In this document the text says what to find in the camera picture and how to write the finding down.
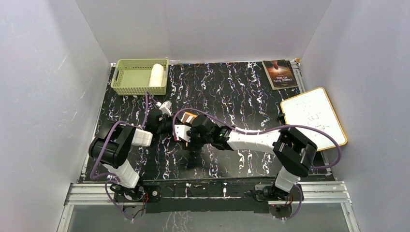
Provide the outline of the white towel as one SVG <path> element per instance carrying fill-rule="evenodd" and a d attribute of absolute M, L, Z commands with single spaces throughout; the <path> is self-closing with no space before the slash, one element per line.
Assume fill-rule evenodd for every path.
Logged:
<path fill-rule="evenodd" d="M 149 87 L 161 87 L 164 77 L 164 67 L 158 63 L 154 64 L 149 79 Z"/>

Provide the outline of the orange patterned towel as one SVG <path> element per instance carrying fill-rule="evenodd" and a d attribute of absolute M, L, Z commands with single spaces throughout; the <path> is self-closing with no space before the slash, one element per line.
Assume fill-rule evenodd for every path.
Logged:
<path fill-rule="evenodd" d="M 185 112 L 182 116 L 181 123 L 184 124 L 184 125 L 191 126 L 193 120 L 195 120 L 196 117 L 197 117 L 197 115 L 195 115 L 193 113 Z"/>

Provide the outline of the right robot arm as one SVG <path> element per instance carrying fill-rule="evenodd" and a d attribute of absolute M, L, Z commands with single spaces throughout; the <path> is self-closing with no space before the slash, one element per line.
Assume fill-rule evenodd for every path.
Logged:
<path fill-rule="evenodd" d="M 273 196 L 278 200 L 285 200 L 300 179 L 308 176 L 317 152 L 317 145 L 293 127 L 270 132 L 242 130 L 219 126 L 209 117 L 199 115 L 174 129 L 176 137 L 187 146 L 210 144 L 219 150 L 252 150 L 275 155 L 282 164 L 272 186 Z"/>

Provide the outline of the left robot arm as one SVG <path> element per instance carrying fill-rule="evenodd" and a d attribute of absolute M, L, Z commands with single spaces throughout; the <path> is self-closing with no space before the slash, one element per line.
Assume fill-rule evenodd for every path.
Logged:
<path fill-rule="evenodd" d="M 149 147 L 155 135 L 172 131 L 171 113 L 160 109 L 152 109 L 147 114 L 143 129 L 114 121 L 104 122 L 91 142 L 88 155 L 97 160 L 107 143 L 99 161 L 115 178 L 117 183 L 126 188 L 126 195 L 132 201 L 143 198 L 145 189 L 138 184 L 139 173 L 134 170 L 128 161 L 128 154 L 132 146 Z"/>

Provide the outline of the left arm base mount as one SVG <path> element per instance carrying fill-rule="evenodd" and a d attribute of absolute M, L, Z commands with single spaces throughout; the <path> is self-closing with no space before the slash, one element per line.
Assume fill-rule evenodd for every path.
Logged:
<path fill-rule="evenodd" d="M 156 203 L 161 199 L 161 188 L 155 185 L 136 186 L 131 189 L 111 184 L 109 189 L 114 193 L 114 201 L 117 203 Z"/>

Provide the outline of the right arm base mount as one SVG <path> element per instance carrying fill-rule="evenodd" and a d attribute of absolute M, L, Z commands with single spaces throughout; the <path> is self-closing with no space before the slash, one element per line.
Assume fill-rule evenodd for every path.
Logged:
<path fill-rule="evenodd" d="M 250 190 L 254 199 L 260 202 L 280 202 L 281 204 L 291 204 L 305 199 L 300 184 L 294 185 L 290 192 L 275 187 L 273 184 L 258 184 Z"/>

